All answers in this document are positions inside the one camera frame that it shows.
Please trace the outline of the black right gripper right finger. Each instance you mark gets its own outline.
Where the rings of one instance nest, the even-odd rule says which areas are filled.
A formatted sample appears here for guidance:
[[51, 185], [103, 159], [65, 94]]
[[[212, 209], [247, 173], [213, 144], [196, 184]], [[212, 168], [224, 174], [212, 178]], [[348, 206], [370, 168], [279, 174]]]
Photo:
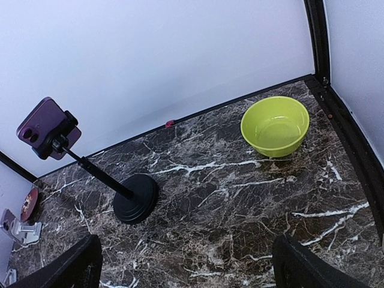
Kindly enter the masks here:
[[367, 287], [285, 234], [274, 240], [272, 264], [277, 287]]

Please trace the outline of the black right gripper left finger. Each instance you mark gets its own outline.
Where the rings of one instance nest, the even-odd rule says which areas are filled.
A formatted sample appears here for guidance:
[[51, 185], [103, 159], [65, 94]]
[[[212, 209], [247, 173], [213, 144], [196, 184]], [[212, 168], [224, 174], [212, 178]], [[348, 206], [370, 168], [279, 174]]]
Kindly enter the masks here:
[[98, 287], [103, 256], [97, 235], [87, 235], [49, 265], [14, 287]]

